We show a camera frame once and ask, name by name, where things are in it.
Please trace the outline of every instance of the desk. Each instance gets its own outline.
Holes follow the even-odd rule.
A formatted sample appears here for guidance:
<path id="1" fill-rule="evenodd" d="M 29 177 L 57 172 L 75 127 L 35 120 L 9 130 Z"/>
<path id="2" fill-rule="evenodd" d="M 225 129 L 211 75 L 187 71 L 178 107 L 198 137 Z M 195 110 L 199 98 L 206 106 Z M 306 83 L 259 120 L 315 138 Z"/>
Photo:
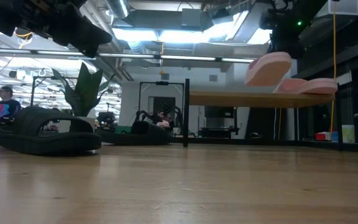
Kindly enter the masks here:
<path id="1" fill-rule="evenodd" d="M 294 108 L 295 141 L 298 142 L 298 108 L 330 103 L 334 95 L 278 94 L 278 93 L 228 93 L 215 91 L 190 91 L 190 79 L 185 82 L 185 111 L 183 118 L 183 146 L 188 145 L 189 105 L 245 106 L 259 108 Z M 341 101 L 336 100 L 336 108 Z M 335 109 L 339 148 L 342 148 L 341 110 Z"/>

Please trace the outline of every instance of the potted plant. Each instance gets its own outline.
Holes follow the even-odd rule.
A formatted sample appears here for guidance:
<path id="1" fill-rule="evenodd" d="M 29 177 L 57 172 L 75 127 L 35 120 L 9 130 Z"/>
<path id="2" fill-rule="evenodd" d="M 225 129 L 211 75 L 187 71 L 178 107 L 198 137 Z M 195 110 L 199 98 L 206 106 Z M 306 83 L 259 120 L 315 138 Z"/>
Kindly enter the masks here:
<path id="1" fill-rule="evenodd" d="M 63 75 L 54 69 L 52 69 L 52 71 L 53 76 L 63 83 L 65 87 L 65 99 L 73 109 L 74 115 L 85 119 L 92 125 L 92 127 L 94 127 L 94 119 L 87 118 L 87 115 L 90 113 L 92 108 L 99 104 L 102 95 L 107 91 L 111 91 L 110 89 L 105 89 L 109 86 L 110 81 L 115 74 L 112 75 L 109 80 L 100 85 L 103 77 L 103 71 L 98 70 L 95 73 L 90 73 L 88 67 L 82 63 L 77 83 L 75 88 L 72 89 Z"/>

